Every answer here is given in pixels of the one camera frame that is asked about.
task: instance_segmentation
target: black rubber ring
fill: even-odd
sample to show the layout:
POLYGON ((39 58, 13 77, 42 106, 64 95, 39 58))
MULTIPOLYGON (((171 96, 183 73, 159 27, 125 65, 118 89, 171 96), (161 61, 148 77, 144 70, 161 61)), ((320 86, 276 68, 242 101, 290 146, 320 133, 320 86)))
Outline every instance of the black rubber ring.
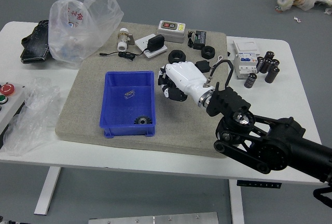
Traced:
POLYGON ((214 58, 214 55, 216 55, 216 51, 211 46, 204 46, 201 51, 202 57, 209 60, 214 58))
POLYGON ((168 62, 171 64, 174 62, 185 62, 185 61, 186 61, 186 55, 183 53, 182 50, 174 49, 168 55, 168 62))

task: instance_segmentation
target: gear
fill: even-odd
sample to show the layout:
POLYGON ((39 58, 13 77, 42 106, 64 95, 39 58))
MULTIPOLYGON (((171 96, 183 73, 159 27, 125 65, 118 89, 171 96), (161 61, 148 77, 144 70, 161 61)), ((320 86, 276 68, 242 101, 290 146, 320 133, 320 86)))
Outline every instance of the gear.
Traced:
POLYGON ((142 115, 135 119, 134 124, 152 124, 152 120, 148 116, 142 115))

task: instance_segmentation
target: electrolytic capacitor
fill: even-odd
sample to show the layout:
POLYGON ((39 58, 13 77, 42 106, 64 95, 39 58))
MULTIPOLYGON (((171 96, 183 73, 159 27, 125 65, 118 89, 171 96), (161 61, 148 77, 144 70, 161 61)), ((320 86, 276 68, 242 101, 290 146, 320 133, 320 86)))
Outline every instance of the electrolytic capacitor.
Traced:
POLYGON ((274 57, 274 52, 268 51, 268 52, 266 52, 266 54, 264 56, 264 60, 267 60, 267 59, 271 59, 272 60, 273 57, 274 57))
POLYGON ((267 83, 272 83, 279 72, 280 72, 280 69, 278 67, 273 67, 272 69, 270 69, 269 73, 265 77, 265 81, 267 83))
POLYGON ((273 64, 273 62, 271 59, 264 60, 263 65, 260 68, 260 72, 262 74, 266 74, 270 70, 272 64, 273 64))
POLYGON ((263 57, 257 57, 257 65, 256 65, 256 69, 257 72, 259 73, 261 66, 263 65, 264 62, 264 58, 263 57))
POLYGON ((280 64, 279 60, 277 59, 272 59, 272 62, 273 62, 272 67, 278 67, 280 64))
POLYGON ((254 74, 254 73, 250 73, 250 74, 248 75, 248 77, 247 77, 247 80, 246 80, 245 83, 244 83, 244 86, 245 86, 246 88, 252 88, 252 87, 253 87, 253 84, 254 84, 255 81, 256 81, 256 79, 257 79, 257 75, 254 74))

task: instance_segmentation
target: white robotic hand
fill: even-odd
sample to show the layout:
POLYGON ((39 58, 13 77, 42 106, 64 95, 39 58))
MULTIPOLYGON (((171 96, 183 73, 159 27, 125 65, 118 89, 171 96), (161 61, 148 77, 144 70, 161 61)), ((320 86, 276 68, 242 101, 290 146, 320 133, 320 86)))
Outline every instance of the white robotic hand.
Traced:
POLYGON ((185 101, 190 95, 199 107, 207 107, 214 91, 210 80, 192 62, 176 62, 160 69, 158 85, 171 100, 185 101))

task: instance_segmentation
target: metal plate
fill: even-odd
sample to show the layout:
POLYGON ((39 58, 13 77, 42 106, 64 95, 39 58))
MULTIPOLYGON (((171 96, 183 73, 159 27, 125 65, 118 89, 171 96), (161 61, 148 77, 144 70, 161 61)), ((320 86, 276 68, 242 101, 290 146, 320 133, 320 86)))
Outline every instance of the metal plate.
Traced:
POLYGON ((216 212, 159 215, 111 219, 91 219, 89 224, 218 224, 216 212))

